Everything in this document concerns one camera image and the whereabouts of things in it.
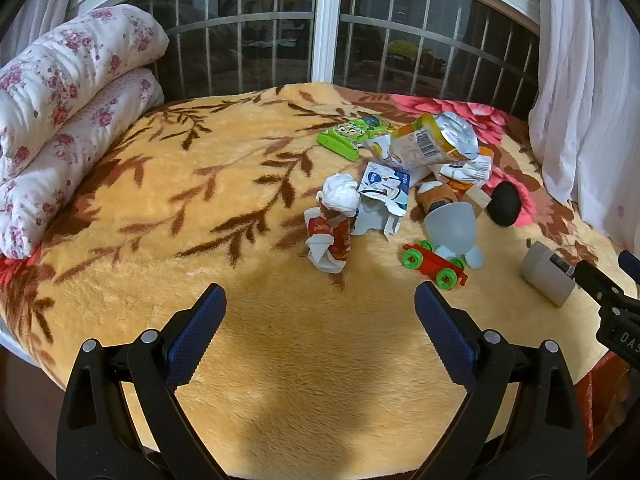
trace snack wrapper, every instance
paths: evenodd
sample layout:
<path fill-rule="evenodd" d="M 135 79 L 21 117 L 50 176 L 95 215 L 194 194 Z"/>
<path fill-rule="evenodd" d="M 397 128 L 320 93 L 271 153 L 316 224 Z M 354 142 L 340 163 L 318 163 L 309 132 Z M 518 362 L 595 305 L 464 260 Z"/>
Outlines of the snack wrapper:
<path fill-rule="evenodd" d="M 494 152 L 482 146 L 480 155 L 474 160 L 438 164 L 429 168 L 443 184 L 449 184 L 456 191 L 465 192 L 472 186 L 482 187 L 489 181 L 493 160 Z"/>
<path fill-rule="evenodd" d="M 474 160 L 480 154 L 473 128 L 453 112 L 423 114 L 387 136 L 365 140 L 364 145 L 399 171 Z"/>
<path fill-rule="evenodd" d="M 327 128 L 318 134 L 316 142 L 353 161 L 360 156 L 358 148 L 363 142 L 393 130 L 394 126 L 381 116 L 368 115 Z"/>
<path fill-rule="evenodd" d="M 363 235 L 369 229 L 381 230 L 387 240 L 400 228 L 406 214 L 409 176 L 375 162 L 367 164 L 358 187 L 361 195 L 358 216 L 351 234 Z"/>
<path fill-rule="evenodd" d="M 322 272 L 342 272 L 350 250 L 349 220 L 345 219 L 332 227 L 321 209 L 312 207 L 305 211 L 305 224 L 309 236 L 305 244 L 309 247 L 311 262 Z"/>

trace torn cardboard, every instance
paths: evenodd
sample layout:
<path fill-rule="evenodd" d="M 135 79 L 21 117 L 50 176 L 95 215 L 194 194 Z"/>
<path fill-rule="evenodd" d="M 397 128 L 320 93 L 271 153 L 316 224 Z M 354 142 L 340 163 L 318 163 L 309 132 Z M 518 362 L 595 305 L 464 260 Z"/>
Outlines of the torn cardboard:
<path fill-rule="evenodd" d="M 409 175 L 370 162 L 358 192 L 360 206 L 351 234 L 363 235 L 369 229 L 377 229 L 389 240 L 389 236 L 398 232 L 400 219 L 406 214 Z"/>

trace window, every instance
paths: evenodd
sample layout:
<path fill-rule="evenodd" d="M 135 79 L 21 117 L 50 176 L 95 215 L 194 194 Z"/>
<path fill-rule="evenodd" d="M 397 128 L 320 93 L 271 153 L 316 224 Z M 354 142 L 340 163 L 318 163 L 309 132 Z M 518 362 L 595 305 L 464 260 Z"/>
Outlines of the window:
<path fill-rule="evenodd" d="M 151 67 L 168 101 L 315 80 L 479 102 L 526 119 L 538 91 L 537 0 L 77 0 L 74 8 L 125 1 L 170 37 Z"/>
<path fill-rule="evenodd" d="M 538 38 L 475 0 L 340 0 L 334 83 L 526 117 Z"/>
<path fill-rule="evenodd" d="M 166 100 L 310 81 L 316 0 L 130 0 L 170 37 Z"/>

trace wooden block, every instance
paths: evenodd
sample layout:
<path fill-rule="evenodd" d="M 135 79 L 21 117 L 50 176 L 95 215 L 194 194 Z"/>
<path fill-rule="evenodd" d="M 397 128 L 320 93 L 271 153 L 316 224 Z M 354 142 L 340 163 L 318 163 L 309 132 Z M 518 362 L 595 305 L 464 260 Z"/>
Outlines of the wooden block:
<path fill-rule="evenodd" d="M 462 196 L 462 200 L 469 202 L 473 206 L 474 214 L 476 218 L 478 218 L 480 213 L 484 211 L 484 208 L 486 208 L 491 201 L 491 197 L 478 186 L 473 186 Z"/>

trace metal screw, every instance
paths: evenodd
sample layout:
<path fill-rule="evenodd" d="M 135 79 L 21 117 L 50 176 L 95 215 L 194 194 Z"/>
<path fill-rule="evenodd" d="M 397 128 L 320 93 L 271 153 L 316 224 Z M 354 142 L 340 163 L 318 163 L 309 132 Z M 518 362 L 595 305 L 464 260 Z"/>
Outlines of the metal screw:
<path fill-rule="evenodd" d="M 152 343 L 156 339 L 158 339 L 158 331 L 157 330 L 147 330 L 146 332 L 142 333 L 142 336 L 140 336 L 140 340 L 143 343 Z"/>
<path fill-rule="evenodd" d="M 545 341 L 545 348 L 549 350 L 552 354 L 555 354 L 560 349 L 560 347 L 558 346 L 558 343 L 556 343 L 555 341 L 551 341 L 551 339 L 547 339 Z"/>
<path fill-rule="evenodd" d="M 95 339 L 87 339 L 84 343 L 82 343 L 82 351 L 90 352 L 95 348 L 96 342 Z"/>
<path fill-rule="evenodd" d="M 500 342 L 500 334 L 494 332 L 493 330 L 487 330 L 484 333 L 484 339 L 491 343 L 492 345 L 498 344 Z"/>

